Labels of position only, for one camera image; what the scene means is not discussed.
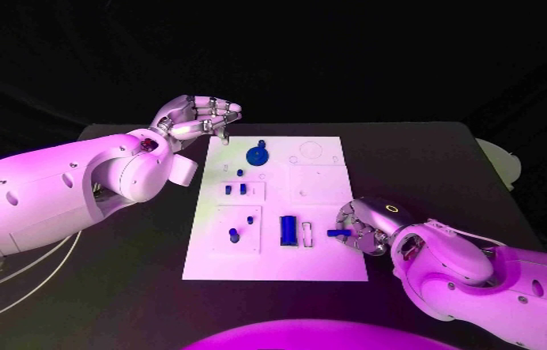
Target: wire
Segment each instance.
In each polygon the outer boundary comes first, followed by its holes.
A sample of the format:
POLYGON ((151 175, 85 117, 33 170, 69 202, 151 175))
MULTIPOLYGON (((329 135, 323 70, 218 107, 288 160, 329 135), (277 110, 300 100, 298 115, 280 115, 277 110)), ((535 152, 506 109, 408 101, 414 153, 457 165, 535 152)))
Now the wire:
POLYGON ((76 242, 78 242, 78 239, 79 239, 79 235, 82 234, 82 231, 78 232, 78 235, 76 235, 76 239, 73 240, 73 244, 70 246, 70 250, 68 251, 66 255, 65 255, 65 258, 62 260, 62 262, 59 263, 59 266, 55 268, 52 274, 49 275, 49 277, 40 282, 40 284, 37 285, 37 287, 11 304, 8 305, 7 307, 4 307, 1 310, 0 310, 0 314, 11 307, 14 307, 36 291, 37 289, 42 287, 42 285, 50 280, 50 278, 53 277, 53 275, 56 274, 56 271, 60 269, 62 267, 62 264, 65 263, 65 261, 68 260, 68 257, 72 253, 72 250, 73 250, 73 247, 76 246, 76 242))
POLYGON ((473 238, 482 239, 482 240, 486 241, 486 242, 492 242, 492 243, 495 243, 498 246, 506 246, 505 243, 498 242, 498 241, 495 241, 495 240, 490 239, 490 238, 480 237, 479 235, 476 235, 476 234, 470 234, 470 233, 467 233, 467 232, 464 232, 464 231, 462 231, 462 230, 457 230, 457 229, 454 229, 454 228, 450 228, 450 230, 454 231, 454 232, 459 233, 459 234, 467 235, 469 237, 473 237, 473 238))
POLYGON ((33 265, 36 265, 37 263, 40 263, 56 251, 56 249, 63 245, 63 243, 68 241, 68 239, 72 237, 72 235, 69 235, 63 240, 62 242, 24 267, 21 268, 17 272, 14 272, 11 275, 8 275, 8 277, 4 277, 1 280, 0 280, 0 284, 10 280, 13 277, 16 277, 20 273, 23 273, 33 265))

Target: table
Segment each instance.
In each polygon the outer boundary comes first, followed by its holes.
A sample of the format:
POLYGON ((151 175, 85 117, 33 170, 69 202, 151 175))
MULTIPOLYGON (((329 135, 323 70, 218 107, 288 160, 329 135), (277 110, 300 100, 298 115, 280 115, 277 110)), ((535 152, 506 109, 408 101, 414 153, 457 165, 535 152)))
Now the table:
MULTIPOLYGON (((138 127, 145 126, 92 125, 79 140, 138 127)), ((460 123, 235 123, 229 133, 339 136, 356 197, 382 196, 418 220, 436 218, 514 247, 541 250, 460 123)), ((187 188, 167 183, 151 201, 83 230, 55 277, 0 315, 0 348, 177 349, 223 330, 287 318, 371 323, 460 348, 515 348, 473 324, 440 322, 418 310, 392 275, 388 256, 366 257, 369 281, 362 283, 182 280, 206 149, 205 136, 182 152, 200 165, 187 188)), ((39 256, 50 247, 11 256, 8 262, 39 256)), ((57 253, 13 283, 0 284, 1 295, 36 286, 66 249, 57 253)))

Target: black background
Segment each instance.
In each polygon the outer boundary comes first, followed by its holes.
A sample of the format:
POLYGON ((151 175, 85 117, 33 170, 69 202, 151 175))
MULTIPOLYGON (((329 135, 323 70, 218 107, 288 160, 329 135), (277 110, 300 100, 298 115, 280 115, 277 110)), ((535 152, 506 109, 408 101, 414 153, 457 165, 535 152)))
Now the black background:
POLYGON ((145 123, 180 94, 244 121, 459 121, 522 161, 544 231, 545 0, 1 0, 3 156, 145 123))

